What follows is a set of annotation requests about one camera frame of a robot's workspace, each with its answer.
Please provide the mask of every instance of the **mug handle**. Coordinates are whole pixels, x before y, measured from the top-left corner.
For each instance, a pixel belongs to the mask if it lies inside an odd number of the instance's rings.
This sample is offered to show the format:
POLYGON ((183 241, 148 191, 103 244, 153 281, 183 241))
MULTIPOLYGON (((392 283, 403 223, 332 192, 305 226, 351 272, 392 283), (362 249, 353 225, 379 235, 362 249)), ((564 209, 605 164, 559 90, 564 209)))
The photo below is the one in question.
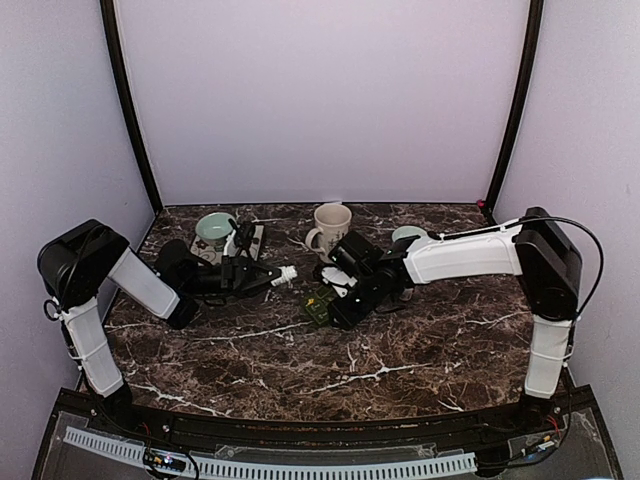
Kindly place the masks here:
POLYGON ((304 240, 304 244, 312 252, 315 252, 315 253, 327 253, 327 252, 324 251, 324 248, 322 248, 322 247, 314 247, 313 246, 313 239, 316 237, 316 235, 318 235, 320 233, 323 233, 322 229, 320 227, 312 228, 311 231, 309 233, 307 233, 307 238, 304 240))

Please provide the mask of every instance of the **wire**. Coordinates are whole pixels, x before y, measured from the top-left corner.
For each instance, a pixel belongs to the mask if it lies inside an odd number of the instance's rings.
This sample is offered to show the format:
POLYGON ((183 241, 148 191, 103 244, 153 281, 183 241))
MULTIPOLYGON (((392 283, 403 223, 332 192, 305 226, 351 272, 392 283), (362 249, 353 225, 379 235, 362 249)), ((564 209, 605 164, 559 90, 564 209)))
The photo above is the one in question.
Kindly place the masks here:
POLYGON ((62 309, 63 307, 66 305, 66 300, 67 300, 67 294, 69 293, 69 286, 71 285, 71 280, 73 279, 73 276, 76 273, 76 268, 78 268, 78 264, 80 263, 80 259, 82 258, 82 256, 84 255, 84 251, 87 249, 87 245, 89 245, 89 241, 92 240, 93 235, 95 234, 96 231, 98 230, 106 230, 108 227, 99 224, 99 225, 95 225, 91 228, 91 230, 89 230, 87 232, 87 236, 84 237, 84 240, 82 242, 82 245, 80 246, 80 250, 78 250, 78 254, 76 256, 76 259, 73 262, 73 266, 71 267, 71 270, 69 272, 69 275, 67 276, 67 282, 65 283, 64 286, 64 290, 62 291, 62 294, 60 295, 60 298, 58 299, 59 302, 56 304, 56 302, 54 302, 52 299, 47 299, 44 301, 44 315, 45 317, 47 317, 49 320, 51 320, 52 322, 57 321, 59 318, 58 316, 62 313, 62 309), (55 313, 51 313, 49 311, 49 307, 53 306, 55 309, 55 313))
POLYGON ((558 438, 560 438, 560 429, 558 428, 558 422, 556 421, 556 419, 549 415, 547 417, 547 422, 553 425, 553 428, 556 431, 556 435, 558 435, 558 438))
POLYGON ((602 244, 600 243, 600 240, 595 235, 595 233, 593 233, 587 227, 585 227, 584 225, 582 225, 579 222, 576 222, 575 220, 571 220, 570 218, 564 218, 564 217, 551 217, 550 216, 550 217, 522 218, 520 220, 516 220, 513 223, 505 225, 504 228, 508 229, 508 228, 517 227, 519 225, 526 225, 528 223, 536 223, 536 222, 558 222, 558 223, 566 223, 568 225, 572 225, 574 227, 577 227, 580 230, 582 230, 584 233, 589 235, 589 237, 591 237, 591 240, 593 240, 593 243, 595 243, 596 248, 598 249, 598 255, 600 257, 600 265, 598 267, 598 274, 596 275, 596 279, 593 282, 593 286, 591 287, 591 290, 589 290, 589 293, 585 297, 584 302, 582 302, 582 305, 576 310, 575 319, 577 319, 578 317, 580 317, 580 315, 582 315, 582 312, 584 312, 584 309, 587 307, 587 305, 589 304, 589 302, 593 298, 593 295, 596 293, 596 290, 598 289, 598 286, 600 285, 600 280, 602 279, 602 274, 604 273, 604 249, 602 248, 602 244))
POLYGON ((93 235, 95 234, 96 231, 98 230, 106 230, 107 227, 99 224, 99 225, 95 225, 93 228, 91 228, 91 230, 89 230, 87 232, 87 236, 84 237, 84 241, 82 242, 82 246, 80 247, 80 250, 78 250, 78 255, 76 256, 75 261, 73 262, 73 267, 71 267, 71 271, 69 272, 69 276, 67 277, 67 283, 64 286, 64 291, 62 292, 62 295, 60 296, 60 308, 62 308, 65 305, 65 300, 67 299, 67 293, 69 293, 69 286, 71 285, 71 279, 73 278, 73 275, 76 273, 76 268, 78 268, 78 264, 80 263, 80 259, 82 258, 82 256, 84 255, 84 251, 87 249, 87 246, 89 245, 89 241, 93 240, 93 235))
MULTIPOLYGON (((512 456, 511 458, 508 458, 506 460, 503 460, 501 462, 478 462, 478 467, 481 467, 483 469, 512 469, 512 468, 521 468, 521 467, 532 467, 534 465, 538 465, 539 463, 544 462, 545 460, 549 459, 555 452, 557 452, 558 450, 560 450, 560 447, 562 446, 562 444, 564 443, 565 439, 569 436, 569 431, 571 430, 571 416, 573 413, 573 406, 571 403, 571 383, 569 382, 569 373, 568 373, 568 368, 565 366, 564 367, 564 384, 565 384, 565 388, 567 389, 567 428, 564 431, 564 434, 559 438, 558 443, 556 444, 555 448, 553 448, 552 450, 549 450, 549 453, 546 455, 543 455, 542 457, 532 461, 532 462, 524 462, 524 463, 516 463, 513 465, 509 465, 511 462, 514 462, 516 460, 520 460, 522 458, 525 457, 525 454, 523 453, 523 451, 519 451, 517 454, 515 454, 514 456, 512 456)), ((527 448, 532 448, 532 447, 537 447, 538 445, 541 445, 543 442, 538 442, 537 444, 531 445, 530 447, 527 448)))
POLYGON ((589 290, 589 293, 587 294, 584 302, 582 302, 582 305, 576 310, 576 315, 575 315, 575 318, 573 319, 573 320, 576 320, 576 319, 578 319, 580 317, 580 315, 582 315, 582 312, 584 311, 586 306, 589 304, 589 302, 593 298, 593 295, 595 294, 598 286, 600 285, 600 280, 602 279, 602 274, 604 272, 604 249, 602 248, 602 244, 600 243, 600 240, 598 239, 598 237, 591 230, 589 230, 587 227, 582 225, 580 222, 576 222, 575 220, 571 220, 570 218, 554 217, 554 216, 523 217, 523 218, 521 218, 519 220, 515 220, 512 223, 507 223, 507 224, 497 225, 497 226, 492 226, 492 227, 486 227, 484 229, 471 230, 469 232, 445 233, 445 234, 441 235, 441 238, 443 240, 455 240, 456 238, 461 238, 463 236, 473 236, 473 235, 480 235, 482 233, 496 232, 496 231, 500 231, 500 230, 508 230, 510 228, 514 228, 514 227, 517 227, 517 226, 520 226, 520 225, 526 225, 526 224, 529 224, 529 223, 537 223, 537 222, 566 223, 568 225, 572 225, 572 226, 574 226, 576 228, 579 228, 584 233, 589 235, 591 240, 593 240, 593 243, 595 243, 596 248, 598 249, 598 255, 600 257, 600 265, 598 267, 598 274, 596 275, 596 279, 593 282, 593 286, 591 287, 591 290, 589 290))
MULTIPOLYGON (((149 428, 149 426, 145 422, 142 422, 140 425, 142 425, 142 427, 144 428, 145 432, 147 432, 147 436, 150 437, 151 436, 151 429, 149 428)), ((151 442, 148 441, 148 440, 145 442, 144 451, 148 455, 151 454, 151 442)), ((149 476, 150 478, 155 478, 156 480, 158 480, 158 479, 162 480, 164 478, 164 477, 160 476, 161 473, 156 470, 156 468, 153 466, 153 464, 145 465, 144 471, 147 474, 147 476, 149 476)))
MULTIPOLYGON (((98 394, 95 393, 95 391, 90 387, 89 382, 87 380, 87 375, 85 374, 84 370, 82 371, 81 376, 82 376, 82 381, 84 382, 84 385, 87 388, 87 391, 93 397, 94 402, 95 402, 96 406, 98 407, 98 410, 100 410, 100 413, 102 413, 103 417, 111 425, 113 425, 115 428, 117 428, 118 430, 120 430, 123 433, 126 433, 127 435, 129 435, 131 437, 137 437, 137 438, 144 439, 145 443, 147 444, 147 448, 151 444, 151 442, 157 442, 157 443, 161 443, 163 445, 166 445, 167 447, 170 447, 170 448, 175 449, 178 452, 182 453, 184 456, 186 456, 189 459, 189 461, 193 465, 195 480, 199 480, 200 479, 200 468, 198 467, 198 464, 195 461, 195 459, 191 456, 191 454, 187 450, 185 450, 183 447, 181 447, 179 445, 176 445, 175 443, 169 442, 169 441, 164 440, 162 438, 157 438, 157 437, 153 437, 151 435, 145 435, 143 433, 134 432, 133 430, 129 430, 128 428, 123 427, 122 425, 118 424, 118 422, 116 422, 113 418, 111 418, 109 413, 107 413, 107 411, 104 408, 104 405, 102 405, 102 402, 100 401, 100 399, 97 398, 98 394)), ((149 430, 149 427, 146 427, 145 430, 151 432, 151 430, 149 430)))

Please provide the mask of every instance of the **black metal pole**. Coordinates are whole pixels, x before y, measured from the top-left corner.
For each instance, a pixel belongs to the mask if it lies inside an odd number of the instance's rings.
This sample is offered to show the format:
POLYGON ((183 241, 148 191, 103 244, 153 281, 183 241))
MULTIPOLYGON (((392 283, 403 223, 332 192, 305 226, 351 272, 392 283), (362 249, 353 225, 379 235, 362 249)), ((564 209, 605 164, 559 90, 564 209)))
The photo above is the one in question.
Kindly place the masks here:
POLYGON ((124 65, 124 57, 122 55, 122 46, 120 44, 120 36, 118 35, 118 23, 116 21, 116 12, 113 0, 100 0, 102 9, 102 23, 104 25, 104 34, 107 38, 107 47, 109 48, 109 57, 111 58, 111 68, 113 70, 113 78, 118 89, 118 97, 120 97, 120 107, 122 115, 127 125, 129 139, 133 147, 133 153, 138 163, 138 169, 142 176, 144 188, 151 202, 151 206, 156 214, 162 211, 162 199, 158 186, 153 178, 153 171, 149 163, 147 151, 144 148, 142 133, 138 124, 138 117, 133 106, 133 98, 127 80, 127 72, 124 65))
POLYGON ((527 99, 527 91, 529 90, 529 82, 531 80, 531 72, 533 71, 533 62, 536 56, 536 47, 538 46, 538 36, 540 34, 540 24, 542 23, 542 6, 544 0, 531 0, 529 4, 529 20, 527 21, 527 31, 524 37, 524 48, 522 50, 522 58, 520 59, 520 70, 518 71, 518 80, 511 102, 511 111, 507 120, 507 128, 504 132, 500 154, 496 162, 496 168, 491 178, 491 185, 487 192, 487 197, 478 202, 483 213, 488 218, 493 218, 493 209, 498 202, 500 189, 504 183, 504 178, 509 168, 509 161, 513 153, 513 147, 516 143, 524 104, 527 99))

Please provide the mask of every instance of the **white wall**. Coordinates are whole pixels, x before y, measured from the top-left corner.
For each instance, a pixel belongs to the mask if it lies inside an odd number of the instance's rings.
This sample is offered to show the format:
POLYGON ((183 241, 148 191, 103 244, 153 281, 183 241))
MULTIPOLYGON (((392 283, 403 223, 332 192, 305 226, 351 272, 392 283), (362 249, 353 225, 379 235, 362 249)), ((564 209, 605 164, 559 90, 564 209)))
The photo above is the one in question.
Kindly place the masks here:
MULTIPOLYGON (((593 386, 629 478, 640 469, 639 204, 640 3, 547 2, 497 217, 542 205, 602 239, 603 284, 579 325, 571 369, 593 386)), ((595 250, 567 232, 584 253, 588 287, 595 250)))
POLYGON ((165 203, 484 197, 528 0, 117 4, 165 203))
POLYGON ((31 478, 58 389, 77 378, 42 313, 38 252, 91 217, 137 243, 153 214, 99 2, 4 0, 0 18, 0 477, 20 480, 31 478))

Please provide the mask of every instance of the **black frame edge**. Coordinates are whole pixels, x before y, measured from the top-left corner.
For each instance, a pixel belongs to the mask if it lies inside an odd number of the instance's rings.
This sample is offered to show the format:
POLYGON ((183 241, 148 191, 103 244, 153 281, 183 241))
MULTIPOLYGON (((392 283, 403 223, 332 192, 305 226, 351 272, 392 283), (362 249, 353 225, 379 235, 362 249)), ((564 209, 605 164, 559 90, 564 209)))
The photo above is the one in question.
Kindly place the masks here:
POLYGON ((47 426, 42 434, 42 441, 38 448, 38 456, 36 457, 36 462, 33 465, 33 470, 31 471, 31 480, 40 480, 42 478, 46 459, 49 454, 49 446, 51 444, 53 432, 56 428, 56 423, 58 422, 58 414, 58 400, 56 399, 53 410, 49 414, 47 426))
POLYGON ((620 460, 618 459, 618 454, 616 453, 613 445, 613 440, 611 440, 611 434, 609 433, 607 424, 604 421, 604 416, 602 415, 600 406, 597 405, 596 407, 592 407, 591 410, 593 412, 593 417, 596 419, 597 428, 604 445, 604 451, 607 455, 607 460, 609 460, 609 467, 611 467, 611 471, 613 472, 613 478, 624 480, 620 460))
POLYGON ((122 115, 124 116, 124 121, 127 125, 127 132, 129 133, 129 139, 131 141, 131 146, 133 147, 133 153, 136 157, 136 163, 138 164, 140 175, 142 176, 144 188, 147 191, 147 197, 149 197, 149 202, 151 202, 153 211, 158 214, 163 209, 162 199, 160 198, 160 192, 155 178, 153 177, 153 171, 151 170, 149 157, 147 156, 147 151, 144 147, 142 132, 140 131, 138 117, 136 116, 135 107, 133 105, 133 97, 131 96, 131 89, 129 88, 129 80, 127 79, 127 72, 124 64, 124 56, 122 55, 122 45, 120 44, 118 23, 116 20, 113 0, 100 0, 100 9, 102 10, 102 24, 104 26, 104 34, 107 40, 107 48, 109 49, 113 79, 115 80, 118 97, 120 98, 120 108, 122 109, 122 115))
MULTIPOLYGON (((610 467, 615 475, 615 478, 623 478, 620 470, 620 465, 615 451, 613 450, 613 444, 609 437, 609 432, 604 424, 604 419, 600 412, 597 400, 593 394, 593 390, 589 385, 582 387, 571 388, 571 395, 573 397, 573 411, 578 411, 584 408, 591 408, 593 414, 598 423, 600 434, 603 437, 603 443, 605 444, 605 450, 607 458, 610 463, 610 467)), ((559 393, 556 397, 558 406, 561 407, 563 412, 567 412, 568 409, 568 396, 566 393, 559 393)), ((443 448, 459 448, 458 446, 448 445, 450 443, 448 439, 452 436, 457 437, 454 439, 454 443, 462 442, 465 450, 475 451, 476 453, 485 450, 499 447, 504 444, 513 433, 496 433, 496 434, 478 434, 465 433, 467 429, 459 422, 466 421, 477 422, 480 417, 485 418, 486 413, 493 412, 493 414, 501 415, 508 414, 516 408, 517 404, 507 404, 497 407, 491 407, 488 409, 451 413, 442 415, 433 415, 419 418, 405 418, 395 420, 381 420, 374 422, 365 422, 372 426, 401 426, 403 428, 398 429, 385 429, 379 433, 371 432, 369 435, 373 435, 377 441, 375 445, 361 444, 360 440, 363 432, 357 432, 356 437, 359 439, 356 443, 361 445, 345 444, 338 449, 342 448, 370 448, 370 447, 384 447, 384 446, 404 446, 404 445, 417 445, 425 442, 437 441, 438 444, 442 442, 443 448)), ((51 440, 51 434, 57 417, 61 411, 66 411, 74 415, 80 415, 87 418, 89 428, 93 428, 99 431, 105 431, 121 435, 122 432, 115 430, 111 424, 105 423, 100 417, 95 417, 92 413, 93 400, 87 394, 82 394, 62 388, 58 394, 58 399, 53 407, 51 416, 45 435, 42 438, 40 450, 38 452, 38 458, 34 465, 32 479, 36 480, 38 475, 42 472, 44 467, 44 461, 46 459, 48 445, 51 440)), ((306 446, 300 445, 301 440, 309 440, 318 438, 317 435, 323 435, 322 432, 317 431, 315 428, 309 427, 341 427, 342 430, 345 426, 357 426, 362 425, 361 422, 278 422, 278 421, 265 421, 265 420, 243 420, 232 419, 224 417, 213 417, 208 415, 198 414, 186 414, 168 412, 165 410, 158 410, 151 407, 134 406, 138 415, 156 431, 161 431, 161 426, 170 425, 168 433, 161 434, 161 438, 167 441, 171 441, 174 444, 183 446, 189 449, 194 449, 202 452, 212 452, 211 445, 251 445, 260 448, 294 448, 296 450, 316 450, 322 449, 319 444, 311 443, 306 446), (206 433, 200 432, 198 426, 204 425, 207 430, 206 433), (280 438, 286 438, 286 445, 272 444, 273 440, 263 442, 265 438, 272 437, 274 430, 272 428, 256 427, 285 427, 283 429, 277 428, 275 435, 280 438)), ((346 440, 347 443, 352 443, 353 438, 348 440, 348 437, 353 437, 348 432, 334 432, 331 435, 333 440, 346 440)))
POLYGON ((484 219, 487 221, 487 225, 494 226, 498 224, 495 217, 493 216, 493 209, 487 208, 487 206, 482 200, 478 200, 477 205, 478 205, 478 208, 480 209, 480 213, 482 214, 484 219))
POLYGON ((500 190, 504 184, 513 148, 516 143, 518 129, 520 128, 520 121, 522 120, 522 113, 524 112, 531 74, 533 72, 536 48, 538 46, 543 5, 544 0, 531 0, 529 4, 529 19, 527 21, 524 47, 520 59, 518 79, 513 93, 513 101, 511 102, 511 110, 509 111, 509 119, 507 120, 502 146, 500 147, 500 153, 498 154, 498 160, 496 161, 496 167, 493 171, 487 196, 485 200, 481 202, 481 205, 479 202, 480 208, 486 210, 490 216, 493 216, 493 210, 498 202, 500 190))

